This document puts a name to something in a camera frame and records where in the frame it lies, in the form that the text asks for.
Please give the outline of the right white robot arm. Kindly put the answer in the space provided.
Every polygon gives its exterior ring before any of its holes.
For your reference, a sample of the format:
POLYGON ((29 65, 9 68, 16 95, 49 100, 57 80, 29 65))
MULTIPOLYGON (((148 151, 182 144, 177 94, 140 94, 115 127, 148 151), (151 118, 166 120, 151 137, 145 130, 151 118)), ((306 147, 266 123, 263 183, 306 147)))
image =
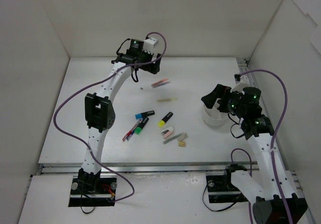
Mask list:
POLYGON ((256 158, 263 185, 258 184, 245 167, 231 164, 226 167, 222 184, 228 190, 237 188, 250 202, 256 223, 298 223, 307 211, 307 202, 298 197, 287 178, 280 154, 275 146, 275 130, 259 105, 261 91, 255 87, 233 90, 218 84, 201 98, 205 107, 217 103, 221 113, 239 119, 242 137, 250 145, 256 158))

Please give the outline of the purple pen tube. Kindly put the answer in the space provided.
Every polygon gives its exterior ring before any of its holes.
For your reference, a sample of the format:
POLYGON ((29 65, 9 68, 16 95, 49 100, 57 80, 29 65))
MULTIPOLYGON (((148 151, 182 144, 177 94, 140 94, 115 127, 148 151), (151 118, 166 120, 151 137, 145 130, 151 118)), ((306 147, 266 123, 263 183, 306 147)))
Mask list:
POLYGON ((161 82, 161 83, 153 85, 152 88, 160 87, 160 86, 167 85, 167 84, 170 84, 170 83, 171 83, 171 81, 161 82))

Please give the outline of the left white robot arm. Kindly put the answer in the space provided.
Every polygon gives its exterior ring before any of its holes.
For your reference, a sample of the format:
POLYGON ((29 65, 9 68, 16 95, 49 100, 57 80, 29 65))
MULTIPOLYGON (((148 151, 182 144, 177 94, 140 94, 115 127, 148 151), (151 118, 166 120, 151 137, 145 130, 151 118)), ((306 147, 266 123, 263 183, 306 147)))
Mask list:
POLYGON ((127 67, 120 71, 117 69, 135 63, 147 63, 142 68, 150 73, 159 72, 160 60, 150 64, 158 39, 146 37, 145 40, 130 40, 130 46, 126 53, 116 52, 117 57, 112 60, 114 65, 110 73, 111 79, 103 84, 98 92, 88 93, 85 96, 85 120, 88 126, 88 145, 84 162, 78 172, 78 180, 82 182, 82 188, 88 193, 96 193, 100 188, 101 166, 95 161, 101 160, 103 145, 108 130, 115 122, 115 111, 113 101, 123 83, 129 78, 133 70, 138 67, 127 67))

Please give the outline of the yellow pen tube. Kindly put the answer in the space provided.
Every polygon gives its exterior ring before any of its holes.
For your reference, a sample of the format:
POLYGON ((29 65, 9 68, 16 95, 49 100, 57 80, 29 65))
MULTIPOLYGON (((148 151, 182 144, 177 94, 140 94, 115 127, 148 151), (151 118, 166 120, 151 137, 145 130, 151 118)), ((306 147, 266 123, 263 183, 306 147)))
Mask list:
POLYGON ((161 98, 157 99, 157 102, 167 102, 167 101, 176 101, 178 100, 177 98, 161 98))

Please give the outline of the red pen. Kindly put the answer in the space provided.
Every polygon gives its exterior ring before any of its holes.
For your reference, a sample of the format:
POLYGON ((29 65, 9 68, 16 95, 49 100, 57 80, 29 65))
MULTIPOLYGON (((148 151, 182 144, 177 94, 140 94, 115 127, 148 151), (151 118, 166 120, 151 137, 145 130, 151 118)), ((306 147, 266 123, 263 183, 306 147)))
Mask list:
POLYGON ((137 128, 137 126, 139 125, 140 120, 138 120, 136 122, 136 124, 130 129, 130 131, 122 138, 122 141, 125 142, 126 140, 128 140, 128 138, 132 135, 132 133, 134 132, 134 130, 137 128))

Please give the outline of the blue cap black highlighter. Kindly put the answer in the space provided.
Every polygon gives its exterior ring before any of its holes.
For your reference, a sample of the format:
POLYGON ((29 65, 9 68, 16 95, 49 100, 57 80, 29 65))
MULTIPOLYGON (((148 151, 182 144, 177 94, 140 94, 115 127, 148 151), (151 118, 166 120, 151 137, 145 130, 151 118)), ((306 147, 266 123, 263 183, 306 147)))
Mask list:
POLYGON ((138 120, 138 119, 143 119, 143 118, 152 116, 152 115, 154 115, 154 114, 155 114, 155 111, 150 110, 150 111, 146 111, 146 112, 142 112, 142 113, 136 114, 136 115, 135 115, 135 118, 136 118, 137 120, 138 120))

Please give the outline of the pink pen tube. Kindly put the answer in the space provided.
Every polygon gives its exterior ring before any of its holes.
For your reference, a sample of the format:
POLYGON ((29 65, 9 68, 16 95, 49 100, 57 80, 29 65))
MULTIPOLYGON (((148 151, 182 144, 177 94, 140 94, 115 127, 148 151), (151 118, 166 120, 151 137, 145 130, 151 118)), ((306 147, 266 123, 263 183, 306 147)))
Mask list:
POLYGON ((155 85, 161 84, 161 83, 166 82, 166 81, 168 81, 168 80, 169 80, 168 78, 164 78, 164 79, 159 80, 159 81, 157 81, 157 82, 155 82, 155 83, 152 83, 151 86, 155 86, 155 85))

